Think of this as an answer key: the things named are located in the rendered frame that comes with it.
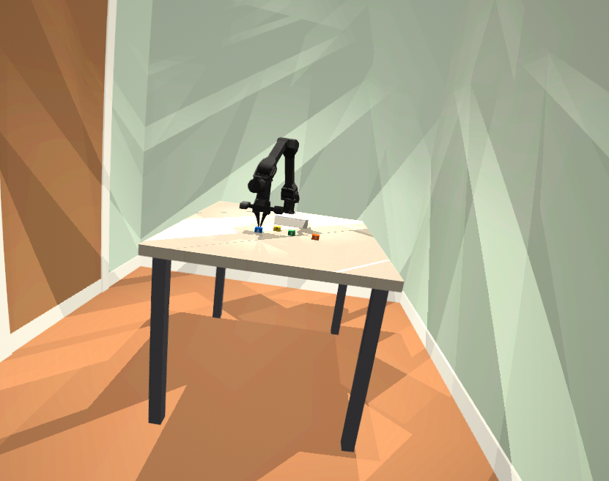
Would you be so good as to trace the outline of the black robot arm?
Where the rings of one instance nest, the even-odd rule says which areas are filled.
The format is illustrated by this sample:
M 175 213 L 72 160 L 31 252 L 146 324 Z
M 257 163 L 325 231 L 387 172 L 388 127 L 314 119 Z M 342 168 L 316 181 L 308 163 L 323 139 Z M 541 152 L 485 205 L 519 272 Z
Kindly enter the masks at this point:
M 299 203 L 298 187 L 295 184 L 295 154 L 299 148 L 296 139 L 278 138 L 274 148 L 268 157 L 262 159 L 253 174 L 253 179 L 248 182 L 248 190 L 252 193 L 270 193 L 271 183 L 277 171 L 276 164 L 281 155 L 284 155 L 285 184 L 281 189 L 281 200 L 284 200 L 284 213 L 294 214 L 295 203 Z M 256 199 L 253 210 L 265 212 L 270 209 L 270 201 L 266 197 Z

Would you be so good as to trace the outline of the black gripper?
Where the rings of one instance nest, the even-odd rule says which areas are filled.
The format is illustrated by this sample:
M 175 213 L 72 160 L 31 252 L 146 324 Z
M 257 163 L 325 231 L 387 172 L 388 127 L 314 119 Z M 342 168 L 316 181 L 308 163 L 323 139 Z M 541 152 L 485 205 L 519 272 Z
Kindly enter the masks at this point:
M 266 192 L 259 192 L 259 193 L 256 193 L 256 195 L 259 195 L 259 198 L 264 198 L 264 197 L 267 197 L 267 200 L 268 200 L 268 201 L 270 200 L 270 193 L 266 193 Z M 242 201 L 242 202 L 240 203 L 240 205 L 239 205 L 239 208 L 240 208 L 240 209 L 244 209 L 244 210 L 246 210 L 247 208 L 252 208 L 252 213 L 254 213 L 254 214 L 255 214 L 255 216 L 256 216 L 256 221 L 257 221 L 257 225 L 258 225 L 258 227 L 259 227 L 259 222 L 260 222 L 260 212 L 259 212 L 259 211 L 254 211 L 254 210 L 253 210 L 253 204 L 251 204 L 251 202 Z M 267 210 L 265 209 L 265 212 L 263 212 L 263 213 L 262 213 L 262 219 L 261 219 L 261 222 L 260 222 L 260 227 L 262 226 L 262 223 L 263 223 L 263 221 L 265 220 L 265 217 L 266 217 L 267 215 L 270 215 L 270 212 L 271 212 L 271 211 L 273 211 L 275 214 L 282 215 L 282 214 L 283 214 L 283 212 L 284 212 L 284 208 L 283 208 L 282 206 L 276 206 L 276 205 L 275 205 L 275 207 L 270 207 L 270 209 L 269 209 L 269 210 L 268 210 L 268 209 L 267 209 Z

